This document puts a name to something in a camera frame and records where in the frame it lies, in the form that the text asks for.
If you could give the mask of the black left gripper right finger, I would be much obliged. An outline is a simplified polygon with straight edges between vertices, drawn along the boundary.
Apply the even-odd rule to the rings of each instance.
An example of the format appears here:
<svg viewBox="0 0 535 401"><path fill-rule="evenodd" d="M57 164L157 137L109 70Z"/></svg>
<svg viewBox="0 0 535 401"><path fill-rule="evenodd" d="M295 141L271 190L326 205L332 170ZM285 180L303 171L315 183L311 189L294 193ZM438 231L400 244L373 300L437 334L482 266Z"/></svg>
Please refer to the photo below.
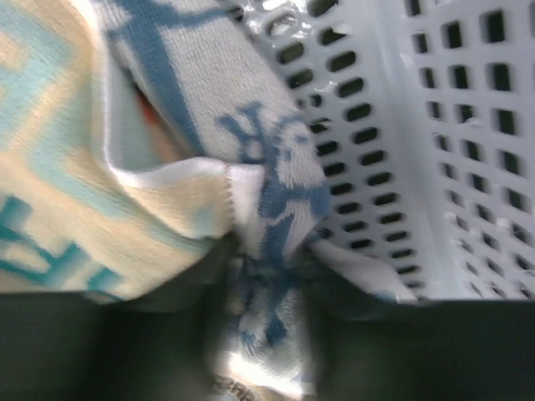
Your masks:
<svg viewBox="0 0 535 401"><path fill-rule="evenodd" d="M320 400L531 400L532 302L395 303L334 272L303 282Z"/></svg>

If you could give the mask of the blue white patterned towel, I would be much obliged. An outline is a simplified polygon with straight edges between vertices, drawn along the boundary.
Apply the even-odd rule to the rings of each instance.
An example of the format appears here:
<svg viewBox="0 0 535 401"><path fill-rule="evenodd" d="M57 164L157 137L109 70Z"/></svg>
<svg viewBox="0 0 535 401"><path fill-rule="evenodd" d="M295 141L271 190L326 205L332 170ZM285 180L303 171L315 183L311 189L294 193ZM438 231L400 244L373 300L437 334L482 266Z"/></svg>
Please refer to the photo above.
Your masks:
<svg viewBox="0 0 535 401"><path fill-rule="evenodd" d="M314 393L300 254L354 268L375 297L410 300L388 265L318 234L329 190L298 107L220 1L98 1L110 47L196 155L235 162L242 241L229 297L229 374L293 399Z"/></svg>

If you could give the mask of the striped rabbit text towel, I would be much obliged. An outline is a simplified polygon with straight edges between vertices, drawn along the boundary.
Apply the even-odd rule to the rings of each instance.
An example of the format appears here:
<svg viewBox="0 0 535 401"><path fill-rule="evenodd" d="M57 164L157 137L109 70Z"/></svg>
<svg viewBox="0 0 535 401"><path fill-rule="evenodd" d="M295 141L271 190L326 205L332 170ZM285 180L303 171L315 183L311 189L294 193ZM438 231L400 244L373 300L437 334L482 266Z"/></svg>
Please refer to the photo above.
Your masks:
<svg viewBox="0 0 535 401"><path fill-rule="evenodd" d="M140 297L233 226L233 167L173 160L84 1L1 4L1 288Z"/></svg>

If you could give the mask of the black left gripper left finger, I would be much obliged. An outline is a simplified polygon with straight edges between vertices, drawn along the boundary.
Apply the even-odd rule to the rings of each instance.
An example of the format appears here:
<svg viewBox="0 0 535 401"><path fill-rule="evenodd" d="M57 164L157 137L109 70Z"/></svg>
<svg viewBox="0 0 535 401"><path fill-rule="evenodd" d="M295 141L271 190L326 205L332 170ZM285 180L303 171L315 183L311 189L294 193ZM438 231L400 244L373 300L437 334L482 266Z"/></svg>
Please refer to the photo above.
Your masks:
<svg viewBox="0 0 535 401"><path fill-rule="evenodd" d="M196 265L129 302L41 292L2 275L2 399L217 399L236 250L227 235Z"/></svg>

